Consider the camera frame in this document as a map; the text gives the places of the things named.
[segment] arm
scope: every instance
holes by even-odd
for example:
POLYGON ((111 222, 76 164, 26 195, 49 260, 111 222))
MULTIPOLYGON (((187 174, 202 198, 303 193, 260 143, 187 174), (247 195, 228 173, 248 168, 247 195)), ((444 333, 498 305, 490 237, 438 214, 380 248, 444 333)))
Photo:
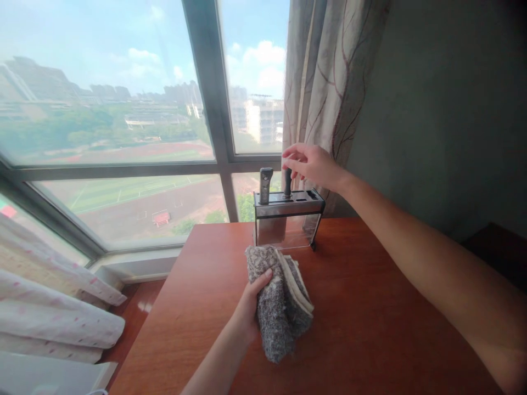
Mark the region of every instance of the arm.
POLYGON ((284 152, 294 176, 330 189, 355 209, 406 278, 461 333, 506 393, 525 389, 527 300, 485 262, 396 207, 317 146, 284 152))
POLYGON ((271 280, 272 270, 247 284, 231 319, 212 345, 181 395, 226 394, 249 345, 258 335, 256 296, 271 280))

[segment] hand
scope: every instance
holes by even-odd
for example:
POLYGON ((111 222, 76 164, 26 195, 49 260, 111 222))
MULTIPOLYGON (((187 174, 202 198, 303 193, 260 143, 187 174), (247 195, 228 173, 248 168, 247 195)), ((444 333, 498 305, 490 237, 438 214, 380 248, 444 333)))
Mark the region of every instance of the hand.
POLYGON ((307 178, 333 192, 339 193, 349 174, 318 145, 296 143, 286 149, 282 157, 287 158, 282 169, 286 170, 289 167, 293 170, 291 179, 300 174, 301 180, 307 178))
POLYGON ((242 297, 236 306, 228 325, 237 335, 241 336, 246 344, 255 341, 258 336, 258 323, 256 322, 257 295, 271 281, 273 270, 268 269, 252 284, 247 284, 242 297))

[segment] gray knife handle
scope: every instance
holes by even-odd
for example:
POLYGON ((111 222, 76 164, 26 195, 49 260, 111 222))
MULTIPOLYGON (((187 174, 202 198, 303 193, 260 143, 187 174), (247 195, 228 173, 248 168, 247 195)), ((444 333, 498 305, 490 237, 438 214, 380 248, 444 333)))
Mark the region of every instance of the gray knife handle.
POLYGON ((288 168, 285 171, 285 191, 284 191, 284 196, 287 199, 291 198, 291 169, 290 168, 288 168))
POLYGON ((260 169, 260 204, 269 204, 269 187, 271 186, 272 177, 272 168, 264 167, 260 169))

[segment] knife block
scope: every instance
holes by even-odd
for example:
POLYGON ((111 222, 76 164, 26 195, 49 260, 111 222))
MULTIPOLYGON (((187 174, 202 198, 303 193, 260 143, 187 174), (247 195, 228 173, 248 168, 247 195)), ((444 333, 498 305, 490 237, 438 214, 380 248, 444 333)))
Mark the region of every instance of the knife block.
POLYGON ((308 247, 315 250, 315 236, 326 202, 314 189, 269 194, 269 203, 260 204, 260 194, 254 192, 255 246, 272 245, 279 250, 308 247))

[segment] gray towel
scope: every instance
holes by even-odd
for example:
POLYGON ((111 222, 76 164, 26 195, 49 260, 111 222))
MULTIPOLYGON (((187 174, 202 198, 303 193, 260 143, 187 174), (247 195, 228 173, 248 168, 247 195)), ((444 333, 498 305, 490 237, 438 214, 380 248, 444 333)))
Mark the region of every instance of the gray towel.
POLYGON ((249 246, 245 255, 251 283, 267 269, 273 269, 273 278, 258 294, 256 315, 265 356, 278 363, 294 351, 295 340, 311 326, 313 305, 298 262, 290 256, 272 246, 249 246))

